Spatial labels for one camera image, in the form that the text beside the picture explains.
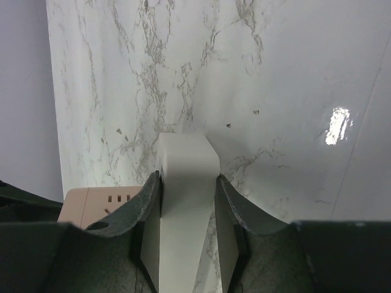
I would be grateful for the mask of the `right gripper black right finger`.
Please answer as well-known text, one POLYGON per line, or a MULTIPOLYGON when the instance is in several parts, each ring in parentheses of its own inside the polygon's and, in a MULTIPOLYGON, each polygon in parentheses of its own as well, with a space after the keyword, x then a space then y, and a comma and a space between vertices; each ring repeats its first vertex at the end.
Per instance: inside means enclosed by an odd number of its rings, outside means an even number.
POLYGON ((285 223, 220 175, 214 198, 224 292, 389 292, 390 223, 285 223))

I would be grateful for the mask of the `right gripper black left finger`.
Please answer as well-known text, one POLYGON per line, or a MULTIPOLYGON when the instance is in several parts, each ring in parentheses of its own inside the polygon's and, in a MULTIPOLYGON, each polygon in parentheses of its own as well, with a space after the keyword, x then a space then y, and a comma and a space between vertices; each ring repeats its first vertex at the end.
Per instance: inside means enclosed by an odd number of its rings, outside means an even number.
POLYGON ((63 204, 1 183, 2 292, 158 292, 159 172, 81 229, 56 222, 63 204))

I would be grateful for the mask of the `pink adapter plug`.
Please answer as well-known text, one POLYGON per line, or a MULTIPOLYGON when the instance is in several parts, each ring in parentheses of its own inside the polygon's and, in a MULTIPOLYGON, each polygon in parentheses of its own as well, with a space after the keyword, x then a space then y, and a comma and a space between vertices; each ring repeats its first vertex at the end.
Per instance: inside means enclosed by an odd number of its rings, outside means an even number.
POLYGON ((84 230, 131 200, 140 186, 86 187, 69 190, 58 222, 69 222, 84 230))

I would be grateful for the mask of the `white power strip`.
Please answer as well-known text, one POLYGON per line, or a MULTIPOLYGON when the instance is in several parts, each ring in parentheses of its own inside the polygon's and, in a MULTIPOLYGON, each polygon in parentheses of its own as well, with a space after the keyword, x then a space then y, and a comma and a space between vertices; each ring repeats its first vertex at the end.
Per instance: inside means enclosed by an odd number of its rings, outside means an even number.
POLYGON ((203 134, 161 133, 163 183, 159 291, 192 292, 212 212, 220 161, 203 134))

